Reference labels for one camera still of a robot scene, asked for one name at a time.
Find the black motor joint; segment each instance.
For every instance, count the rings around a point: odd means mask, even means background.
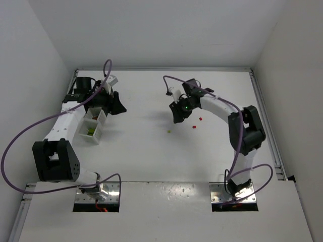
[[[193,109],[197,107],[201,108],[200,98],[206,94],[206,92],[195,87],[198,86],[195,79],[188,80],[186,83],[183,83],[182,86],[186,97],[181,96],[177,103],[172,102],[170,104],[175,124],[181,123],[184,119],[188,118]],[[214,92],[209,88],[206,88],[206,91]]]
[[[96,81],[94,87],[92,88],[91,77],[77,77],[76,78],[76,88],[74,88],[74,93],[69,92],[64,103],[69,101],[77,101],[79,103],[85,101],[89,96],[91,96],[95,89],[101,85],[101,81]],[[111,94],[107,93],[104,88],[100,90],[88,103],[84,105],[85,111],[92,107],[100,107],[107,115],[116,115],[119,113],[126,112],[126,108],[122,105],[119,99],[119,93],[113,91],[111,87]]]

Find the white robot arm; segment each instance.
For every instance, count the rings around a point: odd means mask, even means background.
[[[66,111],[77,106],[90,96],[100,86],[101,81],[92,83],[93,78],[76,78],[70,91],[66,95],[62,110]],[[72,140],[75,132],[90,107],[100,107],[108,114],[126,112],[119,101],[119,94],[113,91],[112,86],[118,82],[115,76],[109,76],[103,89],[86,105],[70,111],[58,117],[52,130],[43,141],[35,142],[33,154],[35,158],[38,176],[45,182],[65,182],[73,185],[95,184],[99,181],[99,174],[80,167],[80,162],[72,148]],[[95,186],[86,187],[88,191],[95,191]]]
[[[183,97],[179,90],[175,92],[167,92],[167,95],[172,96],[174,102],[170,104],[173,112],[174,123],[181,123],[184,119],[188,118],[192,110],[199,107],[207,110],[229,125],[230,143],[237,152],[240,130],[240,117],[237,110],[223,101],[205,96],[203,89],[196,88],[197,83],[195,79],[191,79],[182,84],[186,97]],[[231,174],[238,171],[252,167],[253,159],[257,153],[257,149],[261,147],[261,143],[265,140],[265,132],[261,124],[261,120],[257,109],[254,106],[240,108],[243,114],[243,122],[249,124],[247,128],[243,128],[243,138],[241,149],[238,151],[237,162],[235,163]],[[246,188],[251,183],[250,170],[231,176],[228,179],[228,190],[234,196],[237,192]]]

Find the white panel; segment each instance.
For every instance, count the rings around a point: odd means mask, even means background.
[[[28,125],[60,111],[72,72],[26,0],[0,1],[0,153]],[[12,146],[5,163],[9,179],[24,188],[38,176],[32,145],[55,120],[27,132]],[[0,241],[7,241],[22,195],[0,177]]]
[[[257,106],[249,73],[113,71],[112,74],[119,80],[114,90],[119,92],[121,103],[128,111],[108,115],[99,145],[89,146],[77,137],[74,139],[72,146],[81,166],[100,173],[101,177],[119,172],[126,181],[224,180],[224,171],[230,168],[234,157],[228,124],[198,108],[183,123],[174,124],[169,108],[173,99],[166,96],[162,76],[196,78],[202,87],[214,89],[237,105]],[[78,76],[100,79],[102,71],[80,71]],[[168,84],[175,90],[182,88],[176,81],[168,80]],[[255,165],[261,163],[273,165],[267,141],[254,160]],[[267,168],[251,174],[263,182],[268,176]]]
[[[323,1],[288,1],[256,75],[288,175],[315,241],[323,241]]]
[[[74,199],[75,190],[33,196],[19,241],[312,241],[291,181],[270,183],[258,212],[212,212],[207,183],[123,183],[119,213],[72,212]]]
[[[285,0],[29,0],[69,66],[251,66]]]

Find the purple cable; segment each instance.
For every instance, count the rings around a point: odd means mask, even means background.
[[[207,94],[211,95],[212,97],[217,98],[217,96],[216,96],[216,95],[214,95],[213,93],[211,93],[211,92],[209,92],[209,91],[207,91],[207,90],[205,90],[205,89],[203,89],[203,88],[201,88],[201,87],[199,87],[199,86],[193,85],[193,84],[191,84],[191,83],[187,83],[186,81],[183,81],[183,80],[178,79],[178,78],[176,78],[176,77],[172,77],[172,76],[163,76],[163,80],[164,80],[164,82],[165,82],[165,84],[166,84],[166,87],[167,87],[167,91],[168,91],[168,92],[169,92],[169,88],[168,88],[168,85],[167,85],[167,82],[166,82],[165,78],[170,78],[170,79],[173,79],[173,80],[176,80],[176,81],[179,81],[179,82],[186,83],[186,84],[191,85],[191,86],[193,86],[193,87],[195,87],[195,88],[197,88],[197,89],[199,89],[199,90],[202,90],[203,92],[205,92],[205,93],[207,93]],[[230,168],[229,173],[228,173],[228,176],[227,176],[227,180],[229,180],[230,178],[232,178],[232,177],[233,177],[233,176],[231,176],[231,174],[232,174],[233,168],[235,167],[235,165],[236,165],[236,163],[237,163],[238,156],[239,156],[240,149],[241,149],[242,138],[243,138],[243,115],[242,115],[242,112],[241,112],[240,108],[238,108],[238,106],[236,106],[236,105],[235,105],[235,104],[233,104],[232,102],[230,102],[230,101],[228,101],[228,100],[225,100],[225,99],[223,99],[223,98],[220,98],[220,97],[218,98],[218,100],[220,100],[220,101],[222,101],[222,102],[224,102],[224,103],[227,103],[227,104],[229,104],[229,105],[233,106],[233,107],[234,107],[234,108],[239,112],[239,118],[240,118],[239,141],[238,141],[238,146],[237,146],[236,154],[235,154],[235,156],[234,156],[234,159],[233,159],[233,162],[232,162],[231,168]]]
[[[4,153],[3,153],[3,155],[2,155],[2,158],[1,158],[1,175],[3,176],[3,178],[4,178],[4,180],[5,180],[5,182],[11,187],[11,188],[13,188],[14,190],[16,190],[16,191],[19,191],[19,192],[21,192],[21,193],[25,193],[25,194],[45,194],[45,193],[52,193],[52,192],[57,192],[57,191],[62,191],[62,190],[66,190],[66,189],[71,189],[71,188],[77,188],[77,187],[79,187],[79,186],[70,186],[70,187],[65,187],[65,188],[58,188],[58,189],[53,189],[53,190],[48,190],[48,191],[41,191],[41,192],[29,192],[29,191],[26,191],[26,190],[23,190],[23,189],[20,189],[20,188],[18,188],[18,187],[16,187],[15,185],[13,185],[9,180],[8,180],[8,178],[7,178],[7,175],[6,175],[6,173],[5,173],[5,158],[6,158],[6,155],[7,155],[7,153],[8,153],[8,151],[9,151],[9,149],[10,149],[10,147],[13,145],[13,143],[23,134],[23,133],[25,133],[26,131],[28,131],[29,129],[31,129],[31,128],[33,128],[33,127],[35,127],[36,125],[38,125],[38,124],[41,124],[41,123],[43,123],[43,122],[45,122],[45,121],[47,121],[47,120],[50,120],[50,119],[52,119],[52,118],[55,118],[55,117],[58,117],[58,116],[61,116],[61,115],[64,115],[64,114],[66,114],[66,113],[68,113],[68,112],[70,112],[70,111],[74,111],[74,110],[76,110],[76,109],[78,109],[79,107],[81,107],[81,106],[83,106],[83,105],[85,105],[85,104],[87,104],[93,97],[95,97],[95,95],[102,89],[102,87],[104,86],[104,84],[106,83],[106,81],[107,81],[107,79],[108,79],[108,77],[109,77],[109,75],[110,75],[110,72],[111,72],[111,69],[112,69],[112,60],[110,60],[110,59],[108,59],[105,63],[104,63],[104,66],[103,66],[103,72],[105,73],[105,67],[106,67],[106,65],[107,65],[107,63],[108,62],[110,62],[110,66],[109,66],[109,70],[108,70],[108,72],[107,72],[107,74],[105,75],[105,78],[104,78],[104,80],[102,81],[102,83],[101,83],[101,85],[99,86],[99,88],[91,95],[91,96],[89,96],[84,102],[82,102],[82,103],[80,103],[80,104],[78,104],[78,105],[76,105],[75,107],[72,107],[72,108],[70,108],[69,110],[66,110],[66,111],[64,111],[64,112],[60,112],[60,113],[57,113],[57,114],[55,114],[55,115],[52,115],[52,116],[49,116],[49,117],[46,117],[46,118],[44,118],[44,119],[42,119],[42,120],[40,120],[40,121],[37,121],[37,122],[35,122],[34,124],[32,124],[32,125],[30,125],[30,126],[28,126],[27,128],[25,128],[23,131],[21,131],[19,134],[17,134],[11,141],[10,141],[10,143],[9,143],[9,145],[6,147],[6,149],[5,149],[5,151],[4,151]],[[101,183],[103,183],[103,182],[105,182],[105,181],[107,181],[107,180],[109,180],[110,178],[112,178],[112,177],[114,177],[114,176],[118,176],[119,177],[119,183],[120,183],[120,191],[121,191],[121,177],[120,177],[120,175],[118,174],[118,173],[115,173],[115,174],[113,174],[113,175],[111,175],[111,176],[109,176],[108,178],[106,178],[106,179],[104,179],[104,180],[102,180],[102,181],[100,181],[100,182],[97,182],[97,183],[95,183],[95,184],[90,184],[90,185],[82,185],[82,187],[92,187],[92,186],[96,186],[96,185],[99,185],[99,184],[101,184]]]

